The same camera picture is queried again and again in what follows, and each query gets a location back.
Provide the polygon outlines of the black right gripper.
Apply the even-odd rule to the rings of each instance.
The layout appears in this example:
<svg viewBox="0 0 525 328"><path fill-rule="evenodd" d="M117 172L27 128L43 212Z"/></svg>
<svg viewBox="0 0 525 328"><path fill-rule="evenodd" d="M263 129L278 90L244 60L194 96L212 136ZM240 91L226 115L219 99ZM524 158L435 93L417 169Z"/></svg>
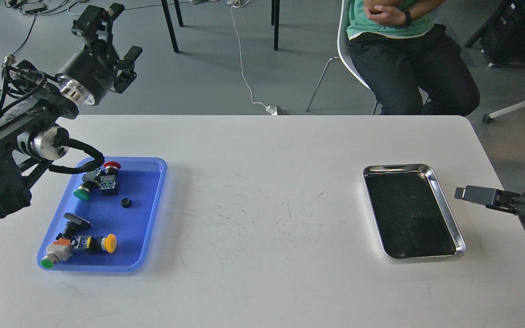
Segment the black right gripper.
<svg viewBox="0 0 525 328"><path fill-rule="evenodd" d="M454 198L475 204L490 206L490 209L499 210L513 215L519 215L515 201L518 193L498 190L476 185L467 185L455 189Z"/></svg>

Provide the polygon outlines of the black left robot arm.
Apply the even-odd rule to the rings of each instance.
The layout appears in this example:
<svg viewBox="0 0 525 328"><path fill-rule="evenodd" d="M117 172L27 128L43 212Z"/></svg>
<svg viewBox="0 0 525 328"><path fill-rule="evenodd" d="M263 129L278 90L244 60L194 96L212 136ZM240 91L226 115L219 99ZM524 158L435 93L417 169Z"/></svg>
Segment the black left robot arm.
<svg viewBox="0 0 525 328"><path fill-rule="evenodd" d="M119 58L113 46L113 23L124 9L88 6L71 29L85 45L56 75L26 60L15 64L14 56L1 64L0 218L31 205L31 188L44 172L81 174L104 162L100 151L72 139L56 120L73 120L80 106L96 106L135 81L142 48L132 46Z"/></svg>

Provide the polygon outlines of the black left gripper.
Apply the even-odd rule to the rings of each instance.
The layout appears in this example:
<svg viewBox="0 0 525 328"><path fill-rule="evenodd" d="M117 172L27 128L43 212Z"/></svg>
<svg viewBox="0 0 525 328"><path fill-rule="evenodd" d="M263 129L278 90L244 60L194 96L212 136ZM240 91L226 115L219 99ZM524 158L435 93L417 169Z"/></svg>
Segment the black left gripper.
<svg viewBox="0 0 525 328"><path fill-rule="evenodd" d="M91 106L98 105L111 88L115 93L123 93L137 78L135 61L143 48L131 46L119 60L112 43L113 22L124 10L123 4L111 4L108 9L89 5L73 21L71 32L80 37L85 46L60 68L56 80L63 84L77 82L88 92L86 103Z"/></svg>

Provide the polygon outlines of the person's hand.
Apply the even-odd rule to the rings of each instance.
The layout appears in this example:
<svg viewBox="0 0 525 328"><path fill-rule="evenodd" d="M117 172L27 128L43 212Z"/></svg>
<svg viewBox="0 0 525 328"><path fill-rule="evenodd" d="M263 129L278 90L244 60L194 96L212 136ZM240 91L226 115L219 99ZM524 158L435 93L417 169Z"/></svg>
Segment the person's hand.
<svg viewBox="0 0 525 328"><path fill-rule="evenodd" d="M382 26L402 26L407 22L406 14L395 6L366 7L366 16Z"/></svg>

